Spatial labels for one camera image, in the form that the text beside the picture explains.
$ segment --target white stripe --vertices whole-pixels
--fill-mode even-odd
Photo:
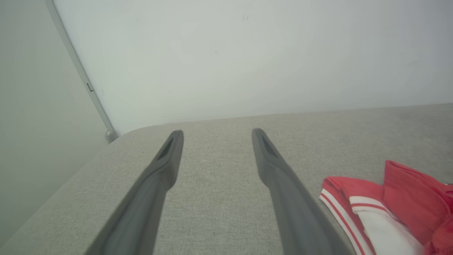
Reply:
[[[360,249],[357,246],[357,243],[354,240],[354,237],[351,235],[351,233],[349,232],[349,229],[347,229],[346,225],[343,223],[343,220],[341,220],[340,216],[337,214],[335,209],[330,205],[329,201],[327,201],[323,196],[319,196],[319,199],[321,199],[321,201],[324,202],[324,204],[327,205],[327,207],[329,208],[330,212],[333,214],[333,216],[338,221],[338,223],[340,223],[341,228],[343,228],[344,232],[348,236],[348,238],[351,241],[352,246],[354,247],[354,250],[356,251],[356,253],[358,255],[361,255]]]
[[[394,218],[395,220],[399,220],[399,218],[396,217],[396,215],[393,214],[390,210],[388,210],[387,207],[384,204],[382,204],[379,200],[369,198],[366,196],[350,196],[349,202],[351,203],[351,205],[352,204],[370,204],[370,205],[380,206],[380,207],[384,208],[392,218]]]
[[[357,241],[359,242],[360,246],[362,247],[362,250],[363,252],[367,255],[367,254],[370,254],[372,255],[372,251],[370,249],[370,247],[368,246],[368,244],[366,243],[365,239],[363,238],[362,234],[360,233],[360,231],[357,229],[357,226],[356,224],[354,224],[354,222],[352,221],[351,217],[349,216],[349,214],[344,210],[344,208],[340,205],[340,203],[335,199],[335,197],[330,194],[330,192],[328,192],[327,190],[323,189],[323,191],[321,191],[321,194],[324,194],[333,204],[333,206],[338,210],[338,212],[341,214],[341,216],[343,216],[344,220],[346,221],[346,224],[349,225],[349,227],[351,228],[352,232],[354,233],[354,235],[356,236],[357,238]]]

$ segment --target white wall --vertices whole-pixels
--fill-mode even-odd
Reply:
[[[119,134],[453,103],[451,0],[56,0]]]
[[[0,246],[107,144],[44,0],[0,1]]]

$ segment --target gray fabric sofa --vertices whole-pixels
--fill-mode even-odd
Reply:
[[[251,143],[262,128],[315,197],[327,176],[381,184],[385,160],[453,183],[453,104],[278,114],[174,123],[132,131],[104,148],[1,248],[1,254],[82,254],[167,136],[184,131],[156,254],[282,253],[269,191]]]

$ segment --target red and white clothing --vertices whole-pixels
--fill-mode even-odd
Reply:
[[[453,186],[393,161],[383,185],[324,179],[320,199],[357,254],[453,254]]]

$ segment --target red fabric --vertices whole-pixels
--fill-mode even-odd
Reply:
[[[351,205],[351,196],[381,201],[386,207],[381,209],[390,210],[408,227],[424,246],[426,255],[453,255],[453,185],[440,183],[397,162],[386,161],[383,185],[354,178],[328,177],[324,179],[323,188],[351,217],[374,254],[359,217],[352,212],[352,207],[361,204]]]
[[[386,161],[383,201],[423,244],[425,254],[453,255],[453,186]]]
[[[352,192],[357,193],[360,190],[367,190],[369,191],[369,195],[373,195],[373,191],[375,192],[374,195],[379,195],[382,194],[382,189],[380,188],[379,185],[370,182],[370,181],[365,181],[365,180],[358,180],[358,179],[352,179],[352,178],[346,178],[346,177],[328,177],[324,179],[323,183],[323,188],[330,192],[334,198],[337,200],[337,202],[343,207],[343,209],[346,211],[346,213],[349,215],[349,217],[352,219],[353,223],[355,224],[355,227],[359,230],[360,235],[363,237],[363,239],[366,242],[366,245],[368,245],[369,249],[371,252],[376,255],[376,252],[373,249],[373,245],[371,244],[370,239],[368,236],[365,234],[365,228],[362,225],[362,222],[360,221],[360,218],[357,214],[355,214],[352,211],[351,204],[349,203],[349,196],[350,193]],[[351,242],[355,242],[356,245],[358,246],[360,250],[361,255],[365,255],[366,253],[364,252],[364,247],[360,244],[360,242],[357,240],[357,236],[353,233],[351,230],[351,227],[343,218],[341,213],[338,212],[337,208],[332,204],[332,202],[324,195],[321,194],[325,199],[328,200],[328,202],[331,204],[331,206],[335,209],[336,213],[340,216],[341,220],[343,221],[344,225],[347,227],[348,231],[351,233],[353,240]]]

